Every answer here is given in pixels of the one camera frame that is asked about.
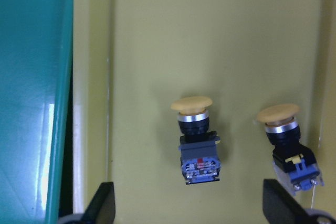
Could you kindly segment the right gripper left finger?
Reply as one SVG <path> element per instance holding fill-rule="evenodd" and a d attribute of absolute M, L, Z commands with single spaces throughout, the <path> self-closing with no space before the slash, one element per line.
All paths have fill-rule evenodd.
<path fill-rule="evenodd" d="M 84 213 L 60 217 L 57 223 L 114 223 L 115 203 L 114 183 L 101 183 Z"/>

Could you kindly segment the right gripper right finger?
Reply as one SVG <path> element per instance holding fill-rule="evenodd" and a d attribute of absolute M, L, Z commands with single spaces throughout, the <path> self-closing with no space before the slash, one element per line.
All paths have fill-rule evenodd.
<path fill-rule="evenodd" d="M 264 179 L 262 203 L 268 223 L 335 223 L 325 211 L 304 209 L 275 179 Z"/>

